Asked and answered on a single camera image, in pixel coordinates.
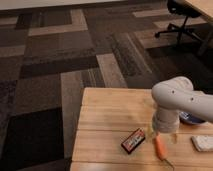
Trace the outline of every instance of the wooden table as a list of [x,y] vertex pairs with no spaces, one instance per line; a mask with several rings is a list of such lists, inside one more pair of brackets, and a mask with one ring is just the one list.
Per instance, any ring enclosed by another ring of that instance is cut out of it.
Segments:
[[[169,171],[156,157],[152,141],[143,142],[131,155],[121,142],[139,127],[151,123],[156,104],[150,90],[87,88],[81,107],[71,171]],[[168,159],[176,171],[212,171],[213,153],[199,153],[194,134],[213,134],[213,125],[180,125],[177,144],[163,135]]]
[[[207,22],[213,26],[213,0],[183,0],[187,5],[194,8],[196,11],[200,12]],[[206,36],[206,39],[204,40],[203,44],[201,45],[198,55],[202,55],[208,43],[212,39],[213,36],[213,28],[209,32],[209,34]]]

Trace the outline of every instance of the orange carrot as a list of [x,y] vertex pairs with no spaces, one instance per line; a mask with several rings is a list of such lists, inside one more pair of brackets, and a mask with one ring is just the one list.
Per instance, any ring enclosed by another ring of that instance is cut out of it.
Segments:
[[155,146],[156,146],[156,153],[160,160],[165,160],[167,158],[167,150],[166,146],[163,143],[162,139],[160,138],[160,135],[157,135],[155,137]]

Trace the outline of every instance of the chair leg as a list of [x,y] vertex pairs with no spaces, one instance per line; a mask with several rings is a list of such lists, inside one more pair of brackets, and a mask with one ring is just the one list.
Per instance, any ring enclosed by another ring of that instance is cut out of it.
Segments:
[[195,39],[195,40],[197,40],[199,42],[202,42],[202,39],[199,38],[194,33],[194,29],[193,28],[186,28],[186,23],[188,21],[188,18],[189,18],[188,16],[185,17],[184,22],[183,22],[183,24],[182,24],[181,27],[176,26],[176,25],[170,23],[168,25],[168,27],[167,27],[167,30],[155,33],[155,37],[159,38],[160,34],[162,34],[162,33],[178,33],[178,36],[177,36],[177,45],[180,44],[180,41],[181,41],[181,38],[182,38],[183,34],[186,34],[189,37],[191,37],[192,39]]
[[180,27],[180,32],[178,33],[178,37],[177,37],[177,45],[180,44],[181,37],[182,37],[183,33],[185,33],[185,27],[186,27],[186,23],[187,23],[188,18],[189,17],[186,16],[182,26]]

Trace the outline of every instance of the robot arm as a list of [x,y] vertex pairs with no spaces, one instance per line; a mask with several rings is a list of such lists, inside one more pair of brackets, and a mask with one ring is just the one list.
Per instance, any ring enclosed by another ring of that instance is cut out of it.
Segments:
[[186,77],[156,84],[152,97],[158,104],[153,116],[153,128],[163,133],[176,132],[179,128],[179,110],[213,123],[213,96],[198,94]]

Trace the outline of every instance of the floor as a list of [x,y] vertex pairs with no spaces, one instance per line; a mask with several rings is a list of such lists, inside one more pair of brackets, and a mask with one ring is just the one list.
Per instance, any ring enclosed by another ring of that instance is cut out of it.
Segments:
[[85,87],[150,89],[184,75],[213,94],[212,44],[198,57],[188,37],[179,47],[175,34],[153,37],[182,21],[165,0],[1,15],[0,170],[69,170]]

